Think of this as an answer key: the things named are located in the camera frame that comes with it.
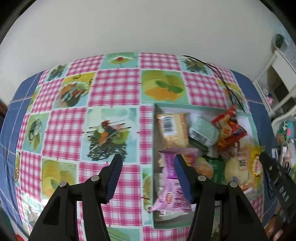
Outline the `right hand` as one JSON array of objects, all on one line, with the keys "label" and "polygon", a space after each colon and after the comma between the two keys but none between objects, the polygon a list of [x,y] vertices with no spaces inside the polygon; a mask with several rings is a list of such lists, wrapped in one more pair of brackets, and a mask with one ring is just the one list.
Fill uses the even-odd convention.
[{"label": "right hand", "polygon": [[286,217],[281,207],[279,207],[274,216],[270,219],[267,225],[264,227],[268,240],[278,240],[283,234],[284,223]]}]

